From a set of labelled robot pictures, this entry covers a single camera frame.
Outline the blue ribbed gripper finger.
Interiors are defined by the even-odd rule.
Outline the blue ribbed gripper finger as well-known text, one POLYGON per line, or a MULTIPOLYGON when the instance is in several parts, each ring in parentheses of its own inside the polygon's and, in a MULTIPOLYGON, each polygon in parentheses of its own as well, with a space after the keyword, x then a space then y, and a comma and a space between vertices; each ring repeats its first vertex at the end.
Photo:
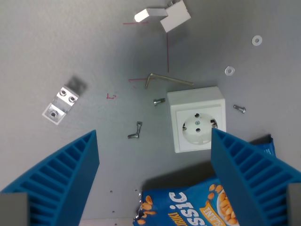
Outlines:
POLYGON ((300 182, 300 171, 219 129, 212 129, 211 165, 239 225, 288 225, 286 188, 300 182))
POLYGON ((31 226, 78 226, 99 164, 93 130, 37 163, 1 194, 28 195, 31 226))

